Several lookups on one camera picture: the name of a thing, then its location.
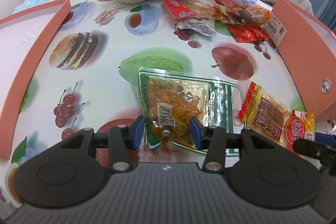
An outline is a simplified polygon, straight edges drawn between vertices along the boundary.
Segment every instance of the apple print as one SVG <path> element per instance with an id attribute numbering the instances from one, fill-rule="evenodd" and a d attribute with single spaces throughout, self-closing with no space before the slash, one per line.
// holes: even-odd
<path id="1" fill-rule="evenodd" d="M 135 119 L 125 118 L 125 119 L 117 119 L 110 122 L 107 122 L 105 125 L 101 126 L 97 133 L 99 132 L 107 132 L 110 128 L 116 127 L 118 125 L 131 126 Z M 138 162 L 138 149 L 136 150 L 127 150 L 128 157 L 130 158 L 131 164 L 133 167 Z M 96 154 L 96 160 L 103 167 L 109 167 L 109 150 L 107 148 L 98 148 Z"/>
<path id="2" fill-rule="evenodd" d="M 253 74 L 253 66 L 248 57 L 231 47 L 216 47 L 211 51 L 216 65 L 211 67 L 219 67 L 220 71 L 227 77 L 234 80 L 247 80 Z"/>
<path id="3" fill-rule="evenodd" d="M 85 1 L 72 6 L 70 13 L 62 22 L 59 30 L 66 31 L 78 25 L 86 17 L 89 11 L 89 5 L 89 2 Z"/>

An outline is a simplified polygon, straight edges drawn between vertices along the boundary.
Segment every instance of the yellow snack package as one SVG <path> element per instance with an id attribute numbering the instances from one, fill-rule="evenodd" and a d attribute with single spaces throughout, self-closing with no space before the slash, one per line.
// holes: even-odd
<path id="1" fill-rule="evenodd" d="M 293 144 L 298 139 L 315 140 L 315 116 L 311 112 L 290 110 L 286 122 L 285 134 L 281 137 L 281 145 L 293 152 Z"/>
<path id="2" fill-rule="evenodd" d="M 148 124 L 153 135 L 161 139 L 167 131 L 175 142 L 193 146 L 189 118 L 196 116 L 203 121 L 209 100 L 208 90 L 208 83 L 149 77 Z"/>

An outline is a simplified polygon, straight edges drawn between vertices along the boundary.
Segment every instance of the lime print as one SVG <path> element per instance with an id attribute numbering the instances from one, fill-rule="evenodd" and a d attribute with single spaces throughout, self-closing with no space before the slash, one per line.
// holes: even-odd
<path id="1" fill-rule="evenodd" d="M 21 111 L 22 111 L 23 108 L 25 107 L 26 102 L 27 102 L 27 99 L 28 99 L 28 96 L 29 96 L 29 90 L 27 89 L 27 90 L 26 90 L 26 93 L 25 93 L 25 96 L 23 97 L 23 100 L 22 100 L 22 102 L 21 102 L 21 106 L 20 106 L 19 114 L 21 113 Z"/>
<path id="2" fill-rule="evenodd" d="M 38 90 L 39 90 L 39 83 L 35 78 L 32 78 L 26 90 L 26 93 L 23 97 L 23 100 L 21 102 L 19 114 L 31 106 L 32 102 L 34 101 L 36 97 Z"/>
<path id="3" fill-rule="evenodd" d="M 224 35 L 227 35 L 227 36 L 231 37 L 232 34 L 227 29 L 228 26 L 231 26 L 231 24 L 224 24 L 224 23 L 220 22 L 219 20 L 215 20 L 216 32 L 219 32 L 221 34 L 224 34 Z"/>
<path id="4" fill-rule="evenodd" d="M 303 105 L 303 102 L 299 96 L 292 101 L 291 109 L 296 111 L 306 111 L 305 106 Z"/>
<path id="5" fill-rule="evenodd" d="M 15 148 L 11 163 L 16 162 L 17 164 L 20 163 L 21 158 L 26 153 L 26 146 L 27 146 L 27 136 L 25 139 Z"/>
<path id="6" fill-rule="evenodd" d="M 138 72 L 141 67 L 192 72 L 191 61 L 185 54 L 169 48 L 150 48 L 123 60 L 119 74 L 131 84 L 137 85 Z"/>

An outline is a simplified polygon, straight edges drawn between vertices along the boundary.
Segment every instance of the red apple pattern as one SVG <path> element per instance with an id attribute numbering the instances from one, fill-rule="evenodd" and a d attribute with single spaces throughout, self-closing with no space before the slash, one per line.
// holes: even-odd
<path id="1" fill-rule="evenodd" d="M 248 57 L 234 48 L 216 47 L 212 49 L 211 54 L 216 62 L 216 65 L 211 67 L 219 67 L 220 71 L 231 79 L 247 80 L 254 74 Z"/>

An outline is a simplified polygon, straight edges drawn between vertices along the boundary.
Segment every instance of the bed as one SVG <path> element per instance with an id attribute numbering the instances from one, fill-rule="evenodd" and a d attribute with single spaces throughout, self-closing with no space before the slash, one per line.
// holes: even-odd
<path id="1" fill-rule="evenodd" d="M 15 11 L 46 1 L 50 0 L 26 0 Z M 312 12 L 308 0 L 291 1 Z M 106 130 L 106 127 L 118 124 L 130 125 L 142 113 L 130 83 L 119 73 L 119 67 L 126 58 L 137 58 L 144 53 L 155 55 L 157 59 L 169 57 L 179 62 L 183 72 L 188 75 L 219 78 L 235 86 L 236 80 L 213 66 L 213 50 L 230 47 L 250 60 L 254 71 L 249 81 L 257 82 L 287 108 L 300 101 L 295 84 L 272 43 L 258 45 L 262 50 L 260 52 L 253 44 L 238 45 L 225 27 L 218 26 L 216 36 L 211 39 L 198 34 L 188 37 L 189 40 L 194 38 L 198 43 L 197 47 L 191 47 L 188 41 L 176 35 L 174 25 L 178 20 L 171 18 L 161 0 L 147 0 L 135 5 L 126 5 L 116 0 L 70 2 L 72 17 L 56 33 L 27 89 L 25 103 L 17 120 L 11 160 L 0 160 L 0 199 L 16 208 L 20 206 L 20 201 L 11 185 L 12 174 L 20 164 L 61 141 L 70 128 L 73 131 L 85 127 L 92 127 L 95 131 L 101 128 Z M 132 13 L 140 13 L 142 18 L 150 19 L 151 28 L 148 29 L 141 23 L 137 27 L 129 26 L 127 19 Z M 135 32 L 136 28 L 144 29 Z M 94 37 L 97 46 L 84 65 L 62 70 L 52 56 L 64 54 L 58 52 L 61 45 L 76 37 Z M 55 121 L 53 109 L 63 100 L 63 90 L 66 94 L 74 91 L 75 106 L 78 109 L 61 126 Z M 231 113 L 230 119 L 234 118 L 234 113 Z M 238 124 L 235 131 L 238 133 L 241 127 L 242 124 Z M 326 122 L 319 127 L 320 132 L 331 130 Z M 203 154 L 179 147 L 167 149 L 162 146 L 154 151 L 145 148 L 130 152 L 129 156 L 133 162 L 194 161 L 202 164 L 204 161 Z M 100 151 L 97 159 L 106 166 L 106 151 Z M 232 165 L 237 160 L 233 156 L 227 164 Z"/>

